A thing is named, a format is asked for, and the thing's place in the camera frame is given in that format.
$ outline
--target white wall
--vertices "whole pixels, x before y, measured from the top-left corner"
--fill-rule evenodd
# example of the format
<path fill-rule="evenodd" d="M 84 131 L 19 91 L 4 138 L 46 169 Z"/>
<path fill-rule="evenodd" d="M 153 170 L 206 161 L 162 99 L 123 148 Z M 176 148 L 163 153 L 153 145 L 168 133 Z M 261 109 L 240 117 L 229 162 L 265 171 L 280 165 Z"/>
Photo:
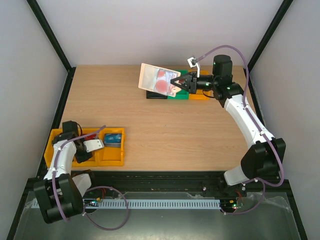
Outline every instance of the white wall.
<path fill-rule="evenodd" d="M 38 0 L 71 65 L 186 64 L 229 44 L 250 59 L 282 0 Z M 235 65 L 242 61 L 232 50 Z M 211 65 L 213 56 L 202 64 Z"/>
<path fill-rule="evenodd" d="M 293 1 L 253 68 L 267 127 L 286 142 L 289 179 L 309 239 L 320 220 L 320 1 Z"/>
<path fill-rule="evenodd" d="M 36 176 L 66 75 L 27 1 L 0 1 L 0 239 Z"/>

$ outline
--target wooden tabletop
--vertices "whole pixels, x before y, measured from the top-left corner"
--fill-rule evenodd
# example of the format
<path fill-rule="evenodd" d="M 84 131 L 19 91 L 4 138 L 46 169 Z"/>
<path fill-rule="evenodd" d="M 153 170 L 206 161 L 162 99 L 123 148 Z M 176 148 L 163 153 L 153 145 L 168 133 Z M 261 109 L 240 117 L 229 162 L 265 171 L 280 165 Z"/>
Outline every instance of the wooden tabletop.
<path fill-rule="evenodd" d="M 83 128 L 124 127 L 124 166 L 106 171 L 225 171 L 240 164 L 246 141 L 215 99 L 146 99 L 138 88 L 139 65 L 79 65 L 61 122 Z M 162 66 L 173 70 L 187 66 Z M 212 71 L 212 66 L 201 66 Z M 240 66 L 233 81 L 245 86 Z M 248 101 L 253 107 L 248 92 Z"/>

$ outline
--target plastic package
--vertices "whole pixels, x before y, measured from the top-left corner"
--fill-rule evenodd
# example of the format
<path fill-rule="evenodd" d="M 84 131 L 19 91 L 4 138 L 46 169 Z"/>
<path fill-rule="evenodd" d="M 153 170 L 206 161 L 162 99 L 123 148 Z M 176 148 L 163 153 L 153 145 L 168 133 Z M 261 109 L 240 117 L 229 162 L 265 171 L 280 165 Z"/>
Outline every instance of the plastic package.
<path fill-rule="evenodd" d="M 148 90 L 165 96 L 175 97 L 181 88 L 170 83 L 171 79 L 181 75 L 178 71 L 142 63 L 139 77 L 140 89 Z"/>

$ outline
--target black cable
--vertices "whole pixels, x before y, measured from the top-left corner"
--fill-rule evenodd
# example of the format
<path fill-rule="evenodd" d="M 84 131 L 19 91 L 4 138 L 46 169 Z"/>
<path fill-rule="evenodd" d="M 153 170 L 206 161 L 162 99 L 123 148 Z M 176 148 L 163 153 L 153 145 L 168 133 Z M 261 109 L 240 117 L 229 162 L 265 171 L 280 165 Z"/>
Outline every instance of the black cable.
<path fill-rule="evenodd" d="M 79 126 L 80 131 L 81 131 L 81 133 L 80 133 L 80 135 L 79 135 L 79 136 L 82 136 L 82 127 L 80 126 L 80 124 L 79 124 L 79 123 L 76 123 L 76 124 Z"/>
<path fill-rule="evenodd" d="M 207 98 L 210 98 L 210 99 L 214 99 L 214 98 L 215 98 L 214 96 L 206 95 L 204 89 L 202 90 L 202 93 L 203 93 L 203 95 L 205 95 Z"/>

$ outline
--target black metal frame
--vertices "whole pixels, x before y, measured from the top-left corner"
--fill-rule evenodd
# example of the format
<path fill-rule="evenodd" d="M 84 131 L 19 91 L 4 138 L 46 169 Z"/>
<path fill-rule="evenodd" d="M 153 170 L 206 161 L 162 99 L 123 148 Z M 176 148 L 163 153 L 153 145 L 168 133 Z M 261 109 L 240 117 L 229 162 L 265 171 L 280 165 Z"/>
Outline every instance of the black metal frame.
<path fill-rule="evenodd" d="M 58 107 L 56 113 L 54 115 L 54 119 L 52 122 L 51 129 L 59 128 L 62 115 L 66 106 L 66 102 L 68 99 L 68 94 L 71 88 L 72 80 L 76 71 L 75 67 L 71 67 L 67 57 L 65 56 L 57 38 L 55 37 L 48 21 L 46 20 L 42 10 L 40 9 L 36 0 L 26 0 L 34 15 L 38 19 L 40 25 L 42 26 L 44 32 L 46 33 L 49 41 L 51 42 L 53 48 L 58 54 L 61 62 L 63 63 L 65 69 L 68 72 L 68 75 L 65 80 L 65 84 L 62 90 L 62 94 L 58 103 Z M 284 17 L 287 12 L 290 4 L 293 0 L 284 0 L 277 11 L 275 17 L 273 18 L 269 28 L 264 34 L 260 44 L 255 50 L 248 66 L 251 71 L 254 65 L 256 64 L 259 56 L 263 52 L 266 47 L 268 41 L 271 36 L 275 32 L 277 26 L 279 25 L 281 19 Z M 253 89 L 251 81 L 249 81 L 249 89 L 252 96 L 254 108 L 256 110 L 256 114 L 258 118 L 263 122 L 262 114 L 258 105 L 258 101 L 256 98 L 255 91 Z M 23 194 L 21 196 L 20 203 L 18 205 L 16 214 L 14 216 L 9 234 L 7 236 L 7 240 L 11 240 L 14 238 L 21 214 L 23 212 L 24 206 L 26 204 L 27 196 L 30 191 L 33 191 L 34 184 L 42 179 L 47 172 L 47 167 L 45 163 L 45 159 L 42 156 L 40 166 L 38 168 L 37 174 L 35 178 L 29 178 Z M 208 171 L 208 172 L 105 172 L 105 171 L 95 171 L 95 179 L 99 185 L 109 185 L 119 189 L 122 192 L 128 191 L 144 191 L 144 192 L 161 192 L 161 191 L 175 191 L 175 192 L 185 192 L 188 189 L 189 192 L 203 192 L 206 196 L 213 196 L 215 191 L 203 191 L 204 185 L 210 185 L 211 183 L 216 183 L 219 176 L 221 176 L 222 171 Z M 276 183 L 279 181 L 278 179 L 269 179 L 270 182 Z M 249 192 L 259 192 L 261 191 L 261 185 L 259 183 L 249 183 L 246 185 L 246 189 Z M 298 227 L 298 231 L 301 239 L 306 240 L 307 235 L 301 221 L 299 211 L 295 202 L 295 198 L 291 191 L 291 187 L 288 180 L 285 180 L 283 185 L 277 188 L 266 186 L 267 192 L 286 192 L 287 197 L 289 199 L 290 207 L 293 210 L 293 215 L 295 218 L 296 225 Z"/>

